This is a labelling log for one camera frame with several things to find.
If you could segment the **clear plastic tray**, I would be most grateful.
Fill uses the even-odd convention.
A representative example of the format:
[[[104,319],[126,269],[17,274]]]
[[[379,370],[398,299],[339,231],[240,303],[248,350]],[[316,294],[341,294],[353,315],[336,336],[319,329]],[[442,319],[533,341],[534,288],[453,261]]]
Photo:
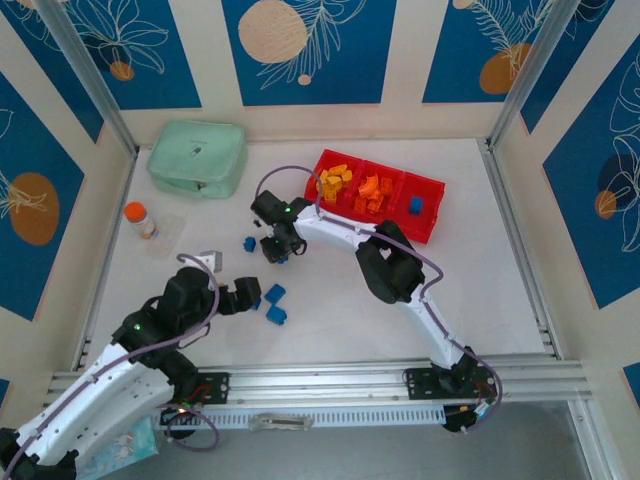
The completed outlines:
[[[164,260],[169,257],[185,227],[185,219],[175,214],[164,214],[154,219],[156,230],[148,240],[144,253],[147,257]]]

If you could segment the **mint green zip pouch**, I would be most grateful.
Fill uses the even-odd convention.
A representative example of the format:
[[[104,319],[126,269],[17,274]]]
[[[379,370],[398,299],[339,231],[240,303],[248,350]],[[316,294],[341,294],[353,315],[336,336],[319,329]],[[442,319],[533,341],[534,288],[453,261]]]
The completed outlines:
[[[247,163],[245,128],[234,124],[173,120],[161,130],[147,171],[166,193],[196,199],[227,199]]]

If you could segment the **orange-capped white bottle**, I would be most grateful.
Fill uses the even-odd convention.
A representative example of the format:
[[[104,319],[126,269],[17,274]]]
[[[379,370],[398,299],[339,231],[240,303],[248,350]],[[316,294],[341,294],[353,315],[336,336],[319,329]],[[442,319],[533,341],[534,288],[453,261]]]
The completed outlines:
[[[141,238],[151,239],[156,233],[156,223],[142,203],[134,201],[126,204],[124,216]]]

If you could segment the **red three-compartment bin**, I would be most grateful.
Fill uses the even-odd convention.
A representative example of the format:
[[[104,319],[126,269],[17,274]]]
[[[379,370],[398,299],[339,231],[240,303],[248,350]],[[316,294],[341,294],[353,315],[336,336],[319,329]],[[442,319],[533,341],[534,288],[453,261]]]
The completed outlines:
[[[335,204],[321,199],[320,206],[323,209],[351,220],[366,223],[392,220],[399,225],[409,239],[423,244],[429,241],[445,194],[443,182],[328,149],[323,151],[314,171],[318,176],[326,176],[325,184],[340,185],[339,177],[329,176],[327,173],[331,167],[340,164],[348,165],[353,173],[353,178],[349,187],[341,190]],[[383,177],[391,178],[394,186],[393,193],[391,196],[384,196],[379,189],[378,197],[385,197],[379,214],[374,215],[368,211],[364,214],[356,213],[353,206],[354,200],[359,196],[358,188],[366,177],[373,175],[378,175],[379,180]],[[413,196],[424,199],[424,207],[420,216],[409,214],[409,204]]]

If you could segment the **clear plastic tool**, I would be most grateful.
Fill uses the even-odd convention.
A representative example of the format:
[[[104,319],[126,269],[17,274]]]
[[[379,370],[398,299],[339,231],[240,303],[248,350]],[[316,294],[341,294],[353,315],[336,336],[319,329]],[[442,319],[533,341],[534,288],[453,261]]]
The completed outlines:
[[[249,419],[248,427],[252,432],[262,430],[308,431],[314,425],[314,419],[304,415],[260,413]]]

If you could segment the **printed tissue pack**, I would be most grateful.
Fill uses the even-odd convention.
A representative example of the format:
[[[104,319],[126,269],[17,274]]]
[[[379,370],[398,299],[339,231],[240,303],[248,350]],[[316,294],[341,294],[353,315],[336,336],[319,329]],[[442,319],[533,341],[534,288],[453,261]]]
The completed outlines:
[[[100,478],[158,454],[150,417],[145,417],[108,442],[77,471],[76,480]]]

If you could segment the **black left mount plate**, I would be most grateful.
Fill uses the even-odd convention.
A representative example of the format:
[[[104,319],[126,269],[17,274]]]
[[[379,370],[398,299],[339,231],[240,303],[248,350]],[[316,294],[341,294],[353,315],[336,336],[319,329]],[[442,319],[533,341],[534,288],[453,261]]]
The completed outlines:
[[[203,405],[224,405],[229,395],[228,372],[200,373],[193,400]]]

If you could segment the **black mount plate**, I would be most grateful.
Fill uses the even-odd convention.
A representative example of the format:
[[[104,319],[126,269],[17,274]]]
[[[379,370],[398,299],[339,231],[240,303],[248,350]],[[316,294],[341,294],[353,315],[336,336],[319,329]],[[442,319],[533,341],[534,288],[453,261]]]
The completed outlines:
[[[495,378],[485,369],[446,370],[408,368],[403,381],[410,400],[493,401],[499,393]]]
[[[193,400],[203,405],[224,405],[229,395],[228,372],[200,373]]]

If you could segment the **aluminium side rail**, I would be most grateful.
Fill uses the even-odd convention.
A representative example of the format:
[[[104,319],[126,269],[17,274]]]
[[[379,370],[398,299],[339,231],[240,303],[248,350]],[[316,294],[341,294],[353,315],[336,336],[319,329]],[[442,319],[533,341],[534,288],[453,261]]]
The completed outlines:
[[[508,185],[501,172],[498,158],[490,148],[489,141],[484,138],[477,140],[482,161],[488,175],[494,197],[498,204],[509,242],[518,266],[523,285],[525,287],[531,309],[534,313],[538,330],[543,338],[545,351],[558,360],[564,358],[562,346],[550,316],[549,308],[544,299],[541,285],[536,277],[525,245],[514,203],[509,193]]]
[[[72,372],[78,371],[84,367],[83,360],[86,357],[85,347],[91,342],[93,330],[95,328],[95,322],[97,321],[98,311],[109,274],[109,269],[119,234],[119,228],[123,217],[123,210],[128,198],[138,157],[139,151],[135,150],[131,157],[129,166],[126,170],[126,177],[123,186],[119,191],[119,196],[117,197],[115,214],[110,225],[108,243],[106,244],[104,254],[101,258],[99,275],[97,277],[96,285],[92,291],[93,295],[91,297],[91,302],[89,304],[89,308],[86,313],[82,328],[80,329],[80,334],[76,342],[74,354],[70,362],[70,370]]]

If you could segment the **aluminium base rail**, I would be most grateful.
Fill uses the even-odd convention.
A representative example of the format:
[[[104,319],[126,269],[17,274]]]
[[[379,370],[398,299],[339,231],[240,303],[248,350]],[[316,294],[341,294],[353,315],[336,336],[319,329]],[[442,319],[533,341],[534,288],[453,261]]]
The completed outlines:
[[[505,402],[573,401],[592,397],[582,364],[548,355],[488,356],[502,380]],[[202,367],[229,374],[228,408],[405,405],[404,371],[429,362],[344,362],[293,366]]]

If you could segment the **black right mount plate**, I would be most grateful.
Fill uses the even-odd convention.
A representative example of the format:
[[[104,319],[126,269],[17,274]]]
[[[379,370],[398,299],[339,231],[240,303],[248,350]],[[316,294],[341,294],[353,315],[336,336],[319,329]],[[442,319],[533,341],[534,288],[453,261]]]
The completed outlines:
[[[495,378],[485,369],[446,370],[408,368],[403,381],[410,400],[493,401],[499,393]]]

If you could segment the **aluminium frame post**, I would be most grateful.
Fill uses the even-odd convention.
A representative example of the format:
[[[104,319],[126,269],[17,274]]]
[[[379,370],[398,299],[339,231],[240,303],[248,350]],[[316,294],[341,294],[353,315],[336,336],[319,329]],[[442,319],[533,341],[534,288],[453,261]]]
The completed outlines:
[[[57,0],[33,0],[38,14],[55,40],[92,103],[124,150],[136,157],[139,146],[126,125],[115,98],[80,35]]]
[[[524,66],[507,94],[487,146],[495,152],[519,119],[532,134],[597,28],[598,9],[591,0],[548,0],[543,21]]]

